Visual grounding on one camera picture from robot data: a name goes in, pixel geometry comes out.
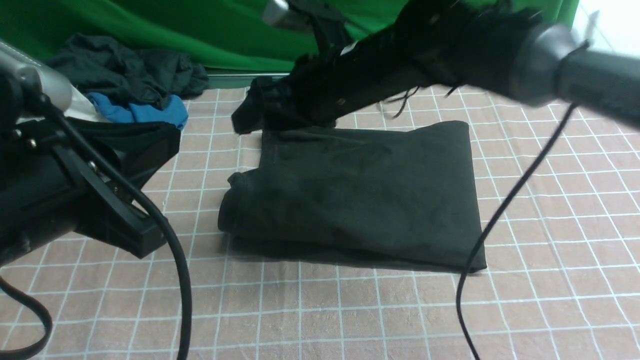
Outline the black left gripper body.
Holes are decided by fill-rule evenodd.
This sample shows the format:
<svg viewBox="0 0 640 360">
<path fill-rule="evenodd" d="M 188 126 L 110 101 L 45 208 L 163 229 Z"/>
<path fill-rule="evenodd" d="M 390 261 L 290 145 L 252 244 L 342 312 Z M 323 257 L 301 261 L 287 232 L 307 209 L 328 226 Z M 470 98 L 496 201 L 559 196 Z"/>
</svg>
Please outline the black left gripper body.
<svg viewBox="0 0 640 360">
<path fill-rule="evenodd" d="M 165 122 L 70 120 L 138 190 L 179 151 L 181 132 Z M 1 133 L 0 251 L 14 261 L 76 232 L 142 259 L 166 244 L 157 223 L 49 120 Z"/>
</svg>

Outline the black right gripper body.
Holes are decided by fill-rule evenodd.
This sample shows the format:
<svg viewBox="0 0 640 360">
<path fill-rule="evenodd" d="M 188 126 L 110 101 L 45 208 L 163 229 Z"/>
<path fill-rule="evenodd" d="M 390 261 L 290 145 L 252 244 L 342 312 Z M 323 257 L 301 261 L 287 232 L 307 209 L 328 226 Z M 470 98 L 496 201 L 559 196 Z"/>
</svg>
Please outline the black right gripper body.
<svg viewBox="0 0 640 360">
<path fill-rule="evenodd" d="M 324 126 L 403 92 L 430 85 L 396 52 L 316 58 L 281 79 L 258 76 L 231 115 L 235 133 Z"/>
</svg>

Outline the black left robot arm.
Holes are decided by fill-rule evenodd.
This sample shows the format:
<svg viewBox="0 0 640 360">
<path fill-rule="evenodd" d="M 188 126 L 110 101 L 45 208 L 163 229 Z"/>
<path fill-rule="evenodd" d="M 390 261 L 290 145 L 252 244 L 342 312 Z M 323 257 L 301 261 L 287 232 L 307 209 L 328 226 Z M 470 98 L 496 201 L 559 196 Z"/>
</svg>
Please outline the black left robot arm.
<svg viewBox="0 0 640 360">
<path fill-rule="evenodd" d="M 1 43 L 1 264 L 76 232 L 142 259 L 166 244 L 156 221 L 51 116 L 71 106 L 60 73 Z"/>
</svg>

